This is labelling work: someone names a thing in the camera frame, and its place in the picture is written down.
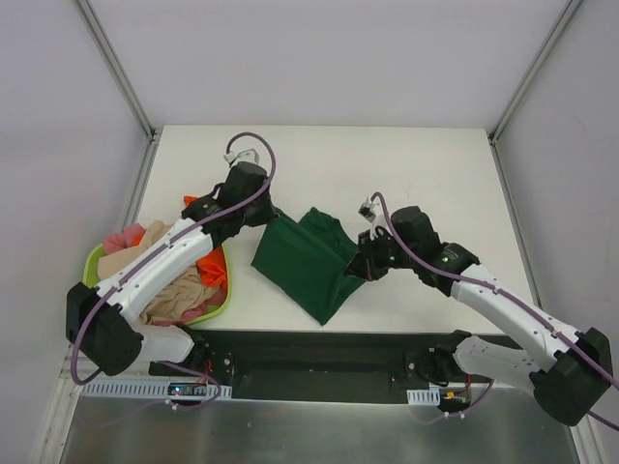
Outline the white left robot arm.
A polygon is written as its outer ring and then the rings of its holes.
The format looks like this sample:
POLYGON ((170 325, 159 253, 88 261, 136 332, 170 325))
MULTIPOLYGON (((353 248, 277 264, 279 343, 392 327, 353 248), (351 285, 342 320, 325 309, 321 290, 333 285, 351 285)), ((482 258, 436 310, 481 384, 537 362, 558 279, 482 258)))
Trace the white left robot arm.
POLYGON ((243 227, 276 218, 270 185, 273 170, 238 161, 224 182, 194 200, 171 228, 132 263, 88 287, 78 283, 67 295, 66 336, 73 346, 70 370, 81 385, 77 358, 84 355, 107 376, 136 362, 169 362, 182 375, 197 374, 203 351, 192 335, 174 325, 143 324, 146 306, 189 265, 236 236, 243 227))

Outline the dark green t-shirt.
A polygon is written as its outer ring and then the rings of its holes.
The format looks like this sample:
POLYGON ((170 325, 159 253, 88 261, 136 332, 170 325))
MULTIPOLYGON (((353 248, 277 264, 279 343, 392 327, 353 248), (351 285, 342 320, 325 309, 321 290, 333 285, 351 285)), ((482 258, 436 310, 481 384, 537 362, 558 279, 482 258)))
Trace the dark green t-shirt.
POLYGON ((340 221, 312 208, 299 220, 279 212, 266 226, 251 265, 324 326, 364 284, 345 273, 356 253, 340 221))

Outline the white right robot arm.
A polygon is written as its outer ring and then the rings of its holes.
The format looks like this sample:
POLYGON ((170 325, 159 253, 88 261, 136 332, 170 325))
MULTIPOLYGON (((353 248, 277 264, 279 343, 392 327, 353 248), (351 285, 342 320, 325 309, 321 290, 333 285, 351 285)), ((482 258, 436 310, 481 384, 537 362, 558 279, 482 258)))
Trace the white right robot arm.
POLYGON ((508 384, 534 397, 553 419, 577 425, 618 381, 612 373, 608 338, 585 332, 524 302, 504 287, 479 258, 457 243, 444 242, 419 207, 389 213, 378 197, 359 209, 369 230, 346 271, 376 281, 390 270, 410 270, 434 288, 485 317, 516 348, 459 332, 435 357, 437 374, 457 381, 465 374, 508 384))

